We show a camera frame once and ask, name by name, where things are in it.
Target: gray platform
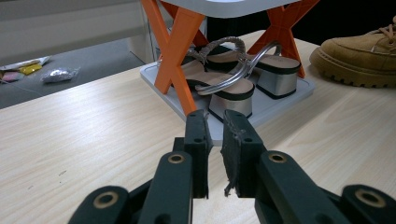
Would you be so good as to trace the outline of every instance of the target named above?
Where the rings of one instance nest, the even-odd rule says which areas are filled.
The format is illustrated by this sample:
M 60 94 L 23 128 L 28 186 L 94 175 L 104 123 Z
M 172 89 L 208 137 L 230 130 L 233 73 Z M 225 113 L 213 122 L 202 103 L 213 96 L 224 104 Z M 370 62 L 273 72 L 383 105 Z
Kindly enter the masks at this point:
M 181 108 L 180 101 L 177 98 L 175 89 L 172 87 L 169 89 L 167 94 L 162 94 L 154 86 L 155 78 L 157 77 L 158 67 L 156 63 L 149 63 L 144 65 L 140 69 L 140 74 L 142 78 L 154 89 L 157 94 L 159 94 L 163 100 L 175 110 L 175 112 L 183 119 L 186 120 L 183 109 Z M 257 77 L 251 76 L 250 80 L 253 83 L 257 82 Z M 314 91 L 315 85 L 312 81 L 308 79 L 298 78 L 297 80 L 297 91 L 291 96 L 285 97 L 283 99 L 274 100 L 269 96 L 265 95 L 263 92 L 256 89 L 253 94 L 253 114 L 248 119 L 253 127 L 258 127 L 264 124 L 266 121 L 279 116 L 283 111 L 299 103 L 306 97 L 310 96 Z M 201 96 L 195 91 L 192 93 L 192 98 L 197 106 L 197 109 L 203 109 L 205 114 L 208 114 L 208 106 L 210 102 L 210 95 Z M 222 145 L 223 138 L 223 124 L 221 121 L 216 119 L 214 116 L 208 114 L 207 119 L 210 135 L 213 140 L 215 147 L 220 147 Z

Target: shoe laces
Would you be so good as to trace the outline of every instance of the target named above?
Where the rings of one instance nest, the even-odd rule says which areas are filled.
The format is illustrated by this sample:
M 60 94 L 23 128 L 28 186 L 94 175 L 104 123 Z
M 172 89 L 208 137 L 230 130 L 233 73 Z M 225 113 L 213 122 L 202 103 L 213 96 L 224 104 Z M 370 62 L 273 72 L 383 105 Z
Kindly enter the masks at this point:
M 381 27 L 378 30 L 367 33 L 367 35 L 378 34 L 378 32 L 384 34 L 389 40 L 389 44 L 393 45 L 396 39 L 396 16 L 393 17 L 393 24 L 387 27 Z
M 396 16 L 393 17 L 393 25 L 390 24 L 388 27 L 385 28 L 379 28 L 378 30 L 380 32 L 382 32 L 382 34 L 384 34 L 388 39 L 389 39 L 389 43 L 393 44 L 394 43 L 394 36 L 395 36 L 395 32 L 393 31 L 393 28 L 396 29 Z

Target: gray floor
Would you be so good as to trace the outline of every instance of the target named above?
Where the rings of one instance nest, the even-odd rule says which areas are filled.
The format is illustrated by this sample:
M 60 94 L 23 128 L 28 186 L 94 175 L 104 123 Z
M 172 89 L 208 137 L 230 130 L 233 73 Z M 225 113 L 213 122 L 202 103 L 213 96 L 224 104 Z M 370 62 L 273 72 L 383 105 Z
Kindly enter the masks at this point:
M 33 74 L 10 84 L 0 84 L 0 109 L 112 76 L 143 64 L 129 51 L 127 39 L 52 55 L 43 68 Z M 70 81 L 50 84 L 41 81 L 43 75 L 57 68 L 78 69 L 78 73 Z

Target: plastic wrapper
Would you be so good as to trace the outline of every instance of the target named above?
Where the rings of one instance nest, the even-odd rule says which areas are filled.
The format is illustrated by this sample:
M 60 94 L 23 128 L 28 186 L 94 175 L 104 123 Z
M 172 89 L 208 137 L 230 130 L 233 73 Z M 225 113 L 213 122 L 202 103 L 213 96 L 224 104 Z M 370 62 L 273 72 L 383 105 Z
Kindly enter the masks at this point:
M 29 65 L 32 65 L 32 64 L 35 64 L 35 63 L 38 63 L 41 66 L 43 66 L 44 63 L 46 63 L 49 59 L 50 59 L 50 56 L 47 56 L 47 57 L 42 57 L 42 58 L 38 58 L 38 59 L 34 59 L 34 60 L 21 62 L 21 63 L 14 63 L 14 64 L 6 65 L 6 66 L 0 66 L 0 70 L 3 70 L 3 71 L 9 71 L 9 70 L 18 71 L 22 67 L 26 67 L 26 66 L 29 66 Z
M 79 68 L 56 68 L 44 74 L 41 81 L 44 83 L 51 83 L 71 80 L 77 76 L 78 70 Z
M 3 83 L 8 83 L 18 81 L 20 79 L 23 79 L 23 77 L 24 75 L 19 72 L 5 72 L 4 76 L 1 79 L 4 81 Z
M 23 74 L 25 74 L 26 76 L 29 76 L 30 74 L 32 74 L 33 72 L 40 70 L 42 68 L 42 66 L 39 63 L 35 63 L 35 64 L 31 64 L 29 66 L 25 66 L 25 67 L 21 67 L 19 69 L 19 71 Z

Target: brass ring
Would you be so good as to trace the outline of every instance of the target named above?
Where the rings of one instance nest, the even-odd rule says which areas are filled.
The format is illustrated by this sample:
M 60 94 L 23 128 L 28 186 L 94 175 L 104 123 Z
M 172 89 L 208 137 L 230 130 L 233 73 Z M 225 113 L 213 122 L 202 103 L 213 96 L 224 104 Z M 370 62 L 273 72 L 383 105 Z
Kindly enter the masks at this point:
M 277 163 L 283 163 L 286 162 L 286 157 L 284 157 L 282 154 L 279 153 L 271 153 L 268 158 L 271 161 L 277 162 Z
M 182 163 L 184 161 L 184 157 L 180 154 L 174 154 L 174 155 L 168 157 L 168 161 L 173 164 L 178 164 L 178 163 Z
M 372 207 L 382 208 L 387 205 L 381 195 L 375 193 L 372 190 L 358 189 L 355 192 L 355 196 L 363 203 L 366 203 Z
M 102 199 L 106 196 L 110 196 L 111 199 L 108 202 L 103 202 Z M 99 209 L 107 208 L 107 207 L 113 205 L 114 203 L 116 203 L 118 199 L 119 199 L 119 195 L 116 192 L 114 192 L 114 191 L 104 192 L 104 193 L 99 194 L 95 198 L 95 200 L 93 201 L 93 206 L 95 206 L 95 208 L 99 208 Z

